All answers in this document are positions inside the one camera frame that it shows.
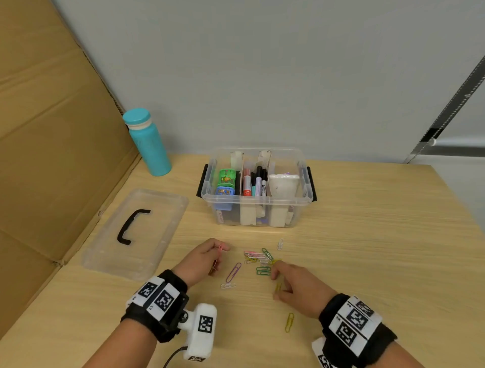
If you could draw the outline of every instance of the black cable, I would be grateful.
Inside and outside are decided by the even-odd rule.
[[[179,351],[184,351],[184,350],[187,350],[187,346],[182,346],[181,348],[178,348],[177,350],[175,350],[174,353],[170,356],[170,358],[168,358],[163,368],[167,368],[168,363],[172,360],[175,354],[177,354]]]

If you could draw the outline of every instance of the wooden table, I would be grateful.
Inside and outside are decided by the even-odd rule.
[[[173,170],[154,178],[141,162],[103,214],[134,188],[187,196],[190,204],[158,268],[174,266],[209,237],[232,245],[223,270],[190,290],[190,304],[216,305],[217,329],[205,367],[318,367],[311,342],[317,321],[272,299],[275,283],[243,265],[237,287],[221,290],[245,249],[266,247],[304,265],[336,290],[356,294],[427,367],[485,366],[485,239],[468,211],[429,166],[308,160],[318,202],[293,229],[216,225],[195,196],[206,156],[175,155]],[[277,251],[280,238],[283,251]],[[80,367],[118,324],[140,283],[81,266],[81,249],[0,341],[3,368]],[[150,362],[161,367],[185,342],[180,333],[159,344]],[[195,367],[176,357],[170,367]]]

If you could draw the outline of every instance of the wrist strap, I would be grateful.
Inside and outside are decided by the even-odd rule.
[[[177,328],[183,308],[189,301],[186,283],[171,270],[148,280],[127,301],[125,318],[147,327],[159,342],[170,341],[180,332]]]
[[[339,368],[376,363],[397,336],[382,317],[357,297],[338,294],[320,313],[326,343],[323,354]]]

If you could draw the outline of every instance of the purple paper clip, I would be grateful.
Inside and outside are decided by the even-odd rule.
[[[242,266],[241,262],[236,263],[236,265],[234,266],[232,271],[229,273],[229,276],[226,278],[226,284],[229,284],[231,282],[231,280],[234,278],[234,276],[236,276],[236,273],[238,273],[241,266]]]

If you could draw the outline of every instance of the clear plastic storage box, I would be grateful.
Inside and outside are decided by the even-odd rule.
[[[257,171],[261,151],[271,152],[267,164],[266,197],[241,195],[244,189],[243,173],[245,169]],[[242,152],[243,159],[231,157],[233,152],[236,155]],[[218,186],[223,185],[220,171],[230,168],[238,172],[234,195],[217,195]],[[287,184],[281,177],[293,179],[296,189],[281,191],[281,187]],[[310,167],[307,167],[302,152],[296,149],[217,149],[204,167],[197,196],[208,203],[217,223],[221,225],[272,227],[295,226],[303,209],[317,200]]]
[[[186,197],[134,189],[84,253],[84,267],[136,281],[149,279],[189,204]]]

